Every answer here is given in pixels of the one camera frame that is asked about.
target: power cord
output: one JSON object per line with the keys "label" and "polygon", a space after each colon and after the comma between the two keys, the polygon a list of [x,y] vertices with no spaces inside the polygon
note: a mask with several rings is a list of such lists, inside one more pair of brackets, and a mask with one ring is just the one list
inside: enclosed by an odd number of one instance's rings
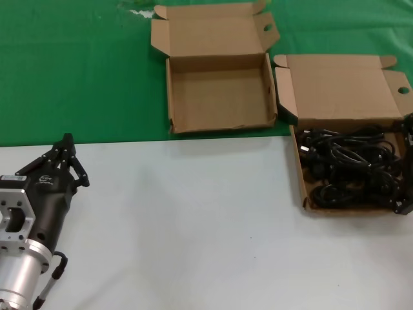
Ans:
{"label": "power cord", "polygon": [[36,298],[33,303],[33,310],[38,310],[44,304],[47,295],[49,294],[50,290],[53,288],[54,284],[65,271],[65,268],[68,263],[68,258],[62,252],[54,252],[54,256],[60,256],[60,264],[54,269],[52,276],[50,277],[49,281],[47,282],[45,288],[41,291],[40,295]]}
{"label": "power cord", "polygon": [[350,134],[331,130],[303,130],[296,134],[300,160],[324,185],[311,192],[322,208],[373,203],[392,208],[399,196],[403,162],[378,125]]}

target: cardboard box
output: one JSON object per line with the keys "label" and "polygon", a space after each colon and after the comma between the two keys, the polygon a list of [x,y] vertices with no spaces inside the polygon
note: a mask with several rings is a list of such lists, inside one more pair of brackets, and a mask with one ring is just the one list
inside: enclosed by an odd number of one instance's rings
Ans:
{"label": "cardboard box", "polygon": [[[363,125],[389,127],[413,112],[413,91],[402,72],[385,70],[396,64],[394,56],[361,55],[278,55],[274,57],[279,104],[297,120],[291,126],[303,207],[320,214],[375,214],[389,212],[377,205],[322,209],[310,199],[321,182],[305,181],[301,167],[296,130],[330,129],[351,132]],[[403,156],[401,133],[388,133],[386,139]]]}
{"label": "cardboard box", "polygon": [[175,133],[271,127],[276,93],[266,51],[279,39],[265,0],[155,6],[151,44],[166,60]]}

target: table surface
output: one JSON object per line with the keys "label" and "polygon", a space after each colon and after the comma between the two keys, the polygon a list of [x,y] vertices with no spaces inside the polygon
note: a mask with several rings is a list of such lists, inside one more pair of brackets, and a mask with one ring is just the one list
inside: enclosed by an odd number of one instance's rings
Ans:
{"label": "table surface", "polygon": [[[0,171],[49,149],[2,148]],[[78,145],[77,155],[91,186],[72,200],[57,246],[69,264],[44,310],[412,308],[413,216],[305,213],[290,138]]]}
{"label": "table surface", "polygon": [[[0,1],[0,146],[172,140],[165,56],[150,46],[155,4],[238,0]],[[392,54],[413,84],[412,0],[268,0],[276,54]],[[288,134],[273,129],[226,136]],[[184,138],[205,138],[211,135]]]}

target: box hole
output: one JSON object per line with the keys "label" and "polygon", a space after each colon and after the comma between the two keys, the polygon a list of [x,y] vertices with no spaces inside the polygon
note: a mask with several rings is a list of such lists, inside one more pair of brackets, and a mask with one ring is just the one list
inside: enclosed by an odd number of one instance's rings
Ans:
{"label": "box hole", "polygon": [[399,89],[398,89],[398,92],[400,93],[400,94],[408,94],[408,92],[410,92],[410,90],[407,88],[407,87],[400,87]]}

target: white table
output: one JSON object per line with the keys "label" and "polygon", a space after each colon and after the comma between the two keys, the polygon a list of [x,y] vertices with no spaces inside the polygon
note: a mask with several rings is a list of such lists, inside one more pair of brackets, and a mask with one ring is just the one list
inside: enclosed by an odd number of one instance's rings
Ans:
{"label": "white table", "polygon": [[[0,172],[49,149],[0,149]],[[290,138],[78,145],[77,155],[91,186],[72,200],[57,246],[69,264],[44,310],[413,307],[413,215],[305,213]]]}

